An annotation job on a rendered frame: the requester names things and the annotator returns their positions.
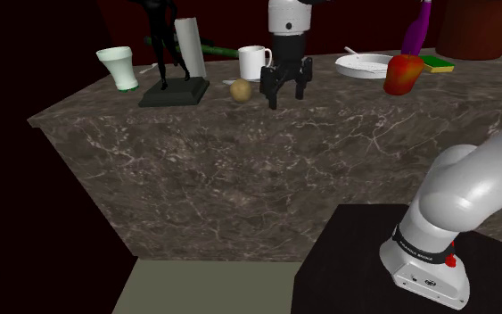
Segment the white mug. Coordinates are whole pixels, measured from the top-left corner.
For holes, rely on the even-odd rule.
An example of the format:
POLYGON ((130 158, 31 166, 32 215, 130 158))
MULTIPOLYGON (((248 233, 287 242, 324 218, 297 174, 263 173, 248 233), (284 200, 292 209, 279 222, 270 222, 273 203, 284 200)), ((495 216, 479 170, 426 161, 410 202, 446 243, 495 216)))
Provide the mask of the white mug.
POLYGON ((240 78, 259 81, 261 69, 272 64, 272 51, 262 45, 248 45, 238 49, 240 78))

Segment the green and yellow sponge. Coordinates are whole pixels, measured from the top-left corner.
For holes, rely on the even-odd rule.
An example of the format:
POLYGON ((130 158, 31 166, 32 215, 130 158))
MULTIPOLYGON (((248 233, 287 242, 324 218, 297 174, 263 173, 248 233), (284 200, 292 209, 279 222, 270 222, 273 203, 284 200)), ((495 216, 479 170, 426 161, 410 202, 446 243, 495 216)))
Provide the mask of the green and yellow sponge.
POLYGON ((433 55, 420 55, 420 58, 424 61, 424 69, 430 73, 451 72, 455 68, 453 63, 433 55))

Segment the brown potato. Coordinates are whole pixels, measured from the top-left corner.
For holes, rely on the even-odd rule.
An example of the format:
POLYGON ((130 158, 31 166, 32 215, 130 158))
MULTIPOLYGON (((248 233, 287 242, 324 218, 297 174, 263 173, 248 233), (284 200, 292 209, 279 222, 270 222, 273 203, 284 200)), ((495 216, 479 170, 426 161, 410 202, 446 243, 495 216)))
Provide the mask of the brown potato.
POLYGON ((251 99, 252 88, 251 83, 243 78, 236 79, 229 87, 232 98, 239 102, 245 103, 251 99))

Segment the purple bottle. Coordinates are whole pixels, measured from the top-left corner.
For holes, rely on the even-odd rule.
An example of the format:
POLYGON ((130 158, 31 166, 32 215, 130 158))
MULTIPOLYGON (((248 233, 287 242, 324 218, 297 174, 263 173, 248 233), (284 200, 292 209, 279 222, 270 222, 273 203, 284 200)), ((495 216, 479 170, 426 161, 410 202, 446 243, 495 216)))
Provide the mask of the purple bottle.
POLYGON ((419 55, 430 23, 432 0, 422 0, 417 18, 408 26, 401 54, 419 55))

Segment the white plate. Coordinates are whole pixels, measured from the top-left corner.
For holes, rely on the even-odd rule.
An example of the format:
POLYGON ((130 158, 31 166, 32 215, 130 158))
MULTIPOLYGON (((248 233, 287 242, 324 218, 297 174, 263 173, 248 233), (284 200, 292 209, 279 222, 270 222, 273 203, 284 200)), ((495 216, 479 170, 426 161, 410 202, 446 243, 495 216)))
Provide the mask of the white plate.
POLYGON ((356 79, 385 79, 390 55, 386 54, 348 54, 335 61, 336 70, 356 79))

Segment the black figure on dark base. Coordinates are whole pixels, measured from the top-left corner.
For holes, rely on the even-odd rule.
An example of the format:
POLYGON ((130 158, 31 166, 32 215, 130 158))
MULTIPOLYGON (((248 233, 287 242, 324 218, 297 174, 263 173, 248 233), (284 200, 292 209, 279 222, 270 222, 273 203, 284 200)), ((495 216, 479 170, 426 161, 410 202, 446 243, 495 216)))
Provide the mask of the black figure on dark base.
POLYGON ((151 41, 160 82, 151 87, 145 94, 140 107, 162 107, 179 105, 196 105, 207 91, 210 82, 202 77, 191 77, 181 54, 176 49, 173 22, 177 17, 177 6, 174 0, 130 0, 140 4, 148 16, 151 30, 151 41), (180 65, 185 75, 182 78, 167 79, 163 50, 167 49, 176 65, 180 65))

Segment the large brown pot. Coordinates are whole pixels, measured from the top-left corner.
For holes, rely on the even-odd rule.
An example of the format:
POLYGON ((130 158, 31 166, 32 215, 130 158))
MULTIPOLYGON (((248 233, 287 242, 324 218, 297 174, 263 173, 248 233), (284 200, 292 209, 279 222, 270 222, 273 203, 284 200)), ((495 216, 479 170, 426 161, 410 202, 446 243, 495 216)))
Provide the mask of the large brown pot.
POLYGON ((502 0, 449 0, 437 54, 487 61, 502 56, 502 0))

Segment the white cup with green base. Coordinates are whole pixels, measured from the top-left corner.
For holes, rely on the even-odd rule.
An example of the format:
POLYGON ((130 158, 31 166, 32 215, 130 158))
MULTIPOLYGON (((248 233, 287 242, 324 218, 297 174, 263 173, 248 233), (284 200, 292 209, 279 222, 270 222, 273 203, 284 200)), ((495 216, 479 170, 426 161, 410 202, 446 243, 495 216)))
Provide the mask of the white cup with green base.
POLYGON ((116 46, 97 51, 98 60, 110 72, 116 88, 121 92, 136 90, 139 83, 136 79, 132 51, 129 46, 116 46))

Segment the long green rod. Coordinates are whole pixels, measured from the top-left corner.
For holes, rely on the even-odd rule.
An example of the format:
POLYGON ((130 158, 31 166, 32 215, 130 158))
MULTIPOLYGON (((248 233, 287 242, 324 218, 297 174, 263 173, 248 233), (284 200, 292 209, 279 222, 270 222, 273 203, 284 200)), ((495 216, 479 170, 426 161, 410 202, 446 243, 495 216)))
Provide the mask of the long green rod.
MULTIPOLYGON (((152 46, 152 38, 148 36, 144 37, 144 43, 152 46)), ((176 49, 178 52, 181 52, 179 45, 176 46, 176 49)), ((218 46, 201 45, 201 50, 204 54, 220 55, 229 58, 238 58, 239 56, 238 50, 218 46)))

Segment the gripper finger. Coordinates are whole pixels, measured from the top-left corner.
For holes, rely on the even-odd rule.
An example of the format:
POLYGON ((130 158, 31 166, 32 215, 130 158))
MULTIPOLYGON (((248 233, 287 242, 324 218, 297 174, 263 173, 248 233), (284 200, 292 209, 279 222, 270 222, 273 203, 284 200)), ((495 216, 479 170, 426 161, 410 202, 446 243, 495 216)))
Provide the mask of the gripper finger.
POLYGON ((312 65, 313 60, 310 57, 305 57, 292 65, 293 79, 296 82, 295 98, 298 100, 304 98, 307 83, 312 80, 312 65))
POLYGON ((267 98, 268 107, 271 110, 277 109, 277 93, 287 80, 288 75, 289 68, 287 66, 264 66, 261 68, 259 91, 267 98))

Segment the black robot stand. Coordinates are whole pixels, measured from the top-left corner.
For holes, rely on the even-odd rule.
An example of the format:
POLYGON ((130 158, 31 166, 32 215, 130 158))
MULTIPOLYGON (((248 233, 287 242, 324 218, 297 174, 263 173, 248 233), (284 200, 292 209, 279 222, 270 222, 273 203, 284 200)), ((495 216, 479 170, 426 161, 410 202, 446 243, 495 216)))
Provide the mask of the black robot stand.
POLYGON ((339 205, 294 277, 291 314, 502 314, 502 243, 475 231, 455 240, 471 290, 462 310, 394 284, 379 248, 406 210, 339 205))

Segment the red apple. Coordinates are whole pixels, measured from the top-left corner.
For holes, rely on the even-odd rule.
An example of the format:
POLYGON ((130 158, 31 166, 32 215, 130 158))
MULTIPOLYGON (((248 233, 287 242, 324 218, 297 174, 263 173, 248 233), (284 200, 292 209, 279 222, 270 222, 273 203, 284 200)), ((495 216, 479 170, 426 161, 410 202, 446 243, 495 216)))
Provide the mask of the red apple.
POLYGON ((409 93, 424 69, 424 61, 418 55, 399 54, 388 63, 383 90, 389 95, 409 93))

